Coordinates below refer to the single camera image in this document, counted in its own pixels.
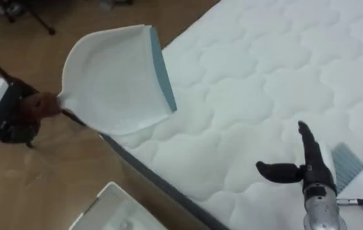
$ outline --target wooden floor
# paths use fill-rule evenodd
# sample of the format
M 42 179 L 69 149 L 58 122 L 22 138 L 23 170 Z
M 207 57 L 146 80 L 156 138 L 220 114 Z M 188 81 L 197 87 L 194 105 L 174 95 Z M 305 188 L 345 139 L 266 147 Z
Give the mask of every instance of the wooden floor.
M 0 16 L 0 65 L 40 91 L 59 92 L 65 58 L 82 36 L 152 24 L 166 46 L 216 2 L 135 0 L 103 11 L 96 0 L 40 1 L 35 7 L 57 35 L 49 36 L 29 15 L 14 24 Z M 34 150 L 0 144 L 0 230 L 68 229 L 108 181 L 140 190 L 126 186 L 116 154 L 94 131 L 65 117 L 44 120 L 33 144 Z M 175 213 L 152 212 L 174 229 L 168 220 Z

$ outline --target dustpan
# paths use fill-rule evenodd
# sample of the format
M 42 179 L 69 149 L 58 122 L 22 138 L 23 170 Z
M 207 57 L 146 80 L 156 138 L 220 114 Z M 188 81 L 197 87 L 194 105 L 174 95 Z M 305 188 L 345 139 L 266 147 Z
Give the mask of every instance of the dustpan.
M 167 230 L 148 210 L 109 182 L 69 230 Z
M 175 110 L 157 32 L 138 25 L 81 38 L 69 53 L 60 106 L 87 126 L 126 135 L 168 118 Z

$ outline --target black stand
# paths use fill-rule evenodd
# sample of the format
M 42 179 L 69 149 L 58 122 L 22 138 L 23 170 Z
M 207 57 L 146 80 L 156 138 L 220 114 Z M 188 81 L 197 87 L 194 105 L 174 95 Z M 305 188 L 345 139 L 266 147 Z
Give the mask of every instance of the black stand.
M 19 3 L 21 5 L 21 7 L 29 12 L 40 24 L 41 26 L 43 26 L 50 35 L 54 35 L 56 32 L 55 32 L 55 29 L 53 27 L 50 27 L 47 23 L 45 23 L 41 17 L 34 11 L 34 9 L 28 4 L 26 3 L 25 1 L 23 0 L 0 0 L 0 6 L 1 8 L 3 9 L 4 11 L 4 16 L 8 19 L 8 21 L 10 23 L 13 23 L 15 22 L 15 18 L 14 16 L 10 15 L 8 13 L 8 8 L 11 6 L 12 3 Z
M 0 76 L 2 76 L 5 81 L 7 82 L 20 82 L 21 85 L 23 85 L 25 87 L 25 89 L 23 89 L 23 91 L 25 92 L 33 92 L 33 93 L 39 93 L 38 90 L 36 90 L 34 87 L 30 86 L 29 84 L 23 82 L 20 79 L 17 79 L 15 77 L 12 77 L 11 75 L 9 75 L 3 68 L 1 68 L 0 66 Z M 68 112 L 66 110 L 62 110 L 62 114 L 65 115 L 66 117 L 70 118 L 72 121 L 82 125 L 82 126 L 86 126 L 79 118 L 77 118 L 74 114 L 72 114 L 71 112 Z M 26 146 L 28 148 L 33 148 L 33 145 L 28 142 L 26 143 Z

